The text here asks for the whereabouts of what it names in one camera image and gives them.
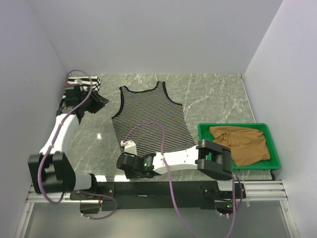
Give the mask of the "wide striped black white tank top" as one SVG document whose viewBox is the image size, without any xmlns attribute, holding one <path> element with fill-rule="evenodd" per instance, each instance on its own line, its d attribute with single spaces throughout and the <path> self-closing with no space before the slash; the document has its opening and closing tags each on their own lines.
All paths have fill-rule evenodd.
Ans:
<svg viewBox="0 0 317 238">
<path fill-rule="evenodd" d="M 67 84 L 79 84 L 80 90 L 81 90 L 81 96 L 79 97 L 80 100 L 83 100 L 86 98 L 90 87 L 92 87 L 92 90 L 95 92 L 99 92 L 99 89 L 101 87 L 102 80 L 98 76 L 91 76 L 92 82 L 89 80 L 88 77 L 79 77 L 71 75 L 68 78 Z"/>
</svg>

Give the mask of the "thin striped black tank top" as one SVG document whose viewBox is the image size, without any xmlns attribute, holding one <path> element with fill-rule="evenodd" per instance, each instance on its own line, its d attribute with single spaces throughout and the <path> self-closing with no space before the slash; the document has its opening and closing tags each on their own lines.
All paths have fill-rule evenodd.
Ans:
<svg viewBox="0 0 317 238">
<path fill-rule="evenodd" d="M 138 155 L 175 152 L 195 145 L 183 106 L 169 97 L 164 81 L 145 91 L 131 91 L 127 86 L 119 89 L 120 108 L 111 118 L 119 143 L 132 140 Z"/>
</svg>

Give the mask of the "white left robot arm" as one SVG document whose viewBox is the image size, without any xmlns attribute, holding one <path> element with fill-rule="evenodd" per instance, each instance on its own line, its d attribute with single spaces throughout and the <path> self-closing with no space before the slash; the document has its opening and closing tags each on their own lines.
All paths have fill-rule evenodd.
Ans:
<svg viewBox="0 0 317 238">
<path fill-rule="evenodd" d="M 99 94 L 99 84 L 70 84 L 56 111 L 54 128 L 38 154 L 30 155 L 28 167 L 37 194 L 81 190 L 87 199 L 98 196 L 94 174 L 76 174 L 66 152 L 71 139 L 86 112 L 95 114 L 109 101 Z"/>
</svg>

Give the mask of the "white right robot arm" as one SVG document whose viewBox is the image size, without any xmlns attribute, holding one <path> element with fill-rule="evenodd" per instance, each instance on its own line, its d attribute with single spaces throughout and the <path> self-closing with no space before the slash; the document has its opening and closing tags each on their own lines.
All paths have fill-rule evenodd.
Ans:
<svg viewBox="0 0 317 238">
<path fill-rule="evenodd" d="M 197 169 L 216 180 L 217 192 L 228 198 L 234 191 L 231 149 L 220 144 L 200 140 L 198 145 L 175 152 L 153 152 L 137 155 L 136 144 L 121 142 L 124 152 L 116 167 L 123 170 L 127 179 L 160 176 L 171 171 Z"/>
</svg>

